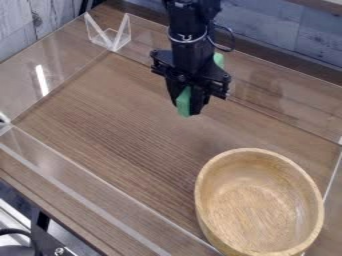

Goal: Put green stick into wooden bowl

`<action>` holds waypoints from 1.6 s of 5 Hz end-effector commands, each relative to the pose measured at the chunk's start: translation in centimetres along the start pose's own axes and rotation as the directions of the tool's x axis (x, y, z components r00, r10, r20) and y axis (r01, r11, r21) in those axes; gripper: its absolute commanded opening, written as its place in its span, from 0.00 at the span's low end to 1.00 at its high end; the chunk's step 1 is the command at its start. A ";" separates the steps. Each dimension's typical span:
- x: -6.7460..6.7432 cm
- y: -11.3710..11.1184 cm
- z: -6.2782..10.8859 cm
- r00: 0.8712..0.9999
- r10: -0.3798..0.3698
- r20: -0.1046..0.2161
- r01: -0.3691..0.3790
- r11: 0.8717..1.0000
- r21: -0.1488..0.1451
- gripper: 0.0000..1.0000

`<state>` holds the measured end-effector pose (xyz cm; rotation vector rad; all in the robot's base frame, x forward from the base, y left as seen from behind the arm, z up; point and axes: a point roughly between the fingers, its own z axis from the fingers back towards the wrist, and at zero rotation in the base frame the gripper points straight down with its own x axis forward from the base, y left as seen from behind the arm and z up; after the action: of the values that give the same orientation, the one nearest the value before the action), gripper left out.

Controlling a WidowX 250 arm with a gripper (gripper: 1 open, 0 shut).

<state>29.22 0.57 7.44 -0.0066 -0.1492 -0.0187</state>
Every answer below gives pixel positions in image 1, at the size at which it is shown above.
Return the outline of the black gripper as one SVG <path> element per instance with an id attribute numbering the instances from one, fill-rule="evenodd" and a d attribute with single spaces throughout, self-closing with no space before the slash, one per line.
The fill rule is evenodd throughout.
<path id="1" fill-rule="evenodd" d="M 214 54 L 217 49 L 231 52 L 233 48 L 221 47 L 214 34 L 214 28 L 206 28 L 198 35 L 167 29 L 171 49 L 156 49 L 150 53 L 151 71 L 166 79 L 172 104 L 177 104 L 183 89 L 191 87 L 193 115 L 201 114 L 211 96 L 226 98 L 231 82 L 231 75 L 214 62 Z"/>

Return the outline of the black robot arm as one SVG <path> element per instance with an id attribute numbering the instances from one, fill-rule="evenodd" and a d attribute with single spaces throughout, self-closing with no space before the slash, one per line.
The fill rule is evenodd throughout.
<path id="1" fill-rule="evenodd" d="M 171 49 L 151 51 L 151 71 L 164 77 L 172 104 L 183 117 L 199 115 L 210 98 L 226 99 L 229 93 L 231 75 L 217 49 L 233 52 L 235 36 L 231 28 L 215 22 L 221 1 L 163 0 Z"/>

